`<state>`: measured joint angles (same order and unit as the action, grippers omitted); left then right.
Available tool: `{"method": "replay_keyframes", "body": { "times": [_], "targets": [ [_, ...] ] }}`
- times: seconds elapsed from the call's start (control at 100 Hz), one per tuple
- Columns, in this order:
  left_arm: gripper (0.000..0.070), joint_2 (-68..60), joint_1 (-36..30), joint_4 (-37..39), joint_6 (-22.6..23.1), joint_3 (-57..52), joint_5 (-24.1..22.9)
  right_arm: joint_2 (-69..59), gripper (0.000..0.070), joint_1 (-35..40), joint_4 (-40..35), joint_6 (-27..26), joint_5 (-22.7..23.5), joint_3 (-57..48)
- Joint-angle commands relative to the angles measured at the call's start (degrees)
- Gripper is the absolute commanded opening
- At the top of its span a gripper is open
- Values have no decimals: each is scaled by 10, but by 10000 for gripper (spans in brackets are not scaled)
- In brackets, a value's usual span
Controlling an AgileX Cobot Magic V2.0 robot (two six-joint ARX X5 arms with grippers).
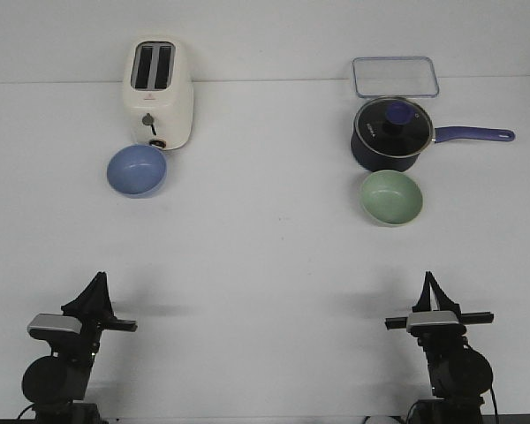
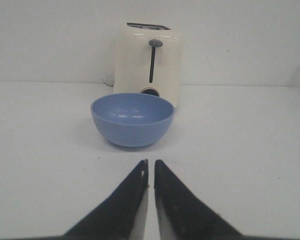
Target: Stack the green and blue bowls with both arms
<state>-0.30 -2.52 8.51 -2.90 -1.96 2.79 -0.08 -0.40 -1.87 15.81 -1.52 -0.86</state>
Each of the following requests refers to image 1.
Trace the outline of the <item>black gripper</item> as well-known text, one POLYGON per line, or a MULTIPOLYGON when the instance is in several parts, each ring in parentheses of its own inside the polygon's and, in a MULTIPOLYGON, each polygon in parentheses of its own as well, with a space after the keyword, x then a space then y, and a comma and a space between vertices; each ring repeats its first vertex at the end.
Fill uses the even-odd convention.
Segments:
POLYGON ((134 332, 138 328, 135 320, 122 320, 114 315, 104 271, 99 271, 76 299, 61 306, 61 311, 81 323, 76 353, 98 353, 105 330, 134 332))
POLYGON ((387 330, 405 329, 423 349, 463 349, 467 345, 466 326, 490 324, 495 316, 491 312, 461 314, 459 303, 450 299, 437 281, 431 283, 432 277, 430 271, 425 273, 422 291, 412 313, 406 317, 386 318, 385 327, 387 330), (431 286, 435 303, 441 311, 431 311, 431 286))

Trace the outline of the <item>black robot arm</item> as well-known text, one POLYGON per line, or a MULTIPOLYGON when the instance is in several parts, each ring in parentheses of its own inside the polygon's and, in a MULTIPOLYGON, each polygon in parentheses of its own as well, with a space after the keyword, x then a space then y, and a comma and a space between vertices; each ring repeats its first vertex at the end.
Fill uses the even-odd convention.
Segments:
POLYGON ((417 341, 428 366, 432 399, 413 403, 406 423, 482 423, 482 395, 493 391, 488 360, 469 345, 469 325, 490 324, 491 312, 464 313, 450 299, 432 272, 425 273, 422 291, 411 313, 385 320, 388 330, 403 329, 417 341))
POLYGON ((107 274, 96 273, 59 314, 37 314, 28 335, 49 345, 48 355, 29 365, 21 389, 35 423, 104 423, 98 406, 84 401, 105 330, 134 332, 137 322, 113 312, 107 274))

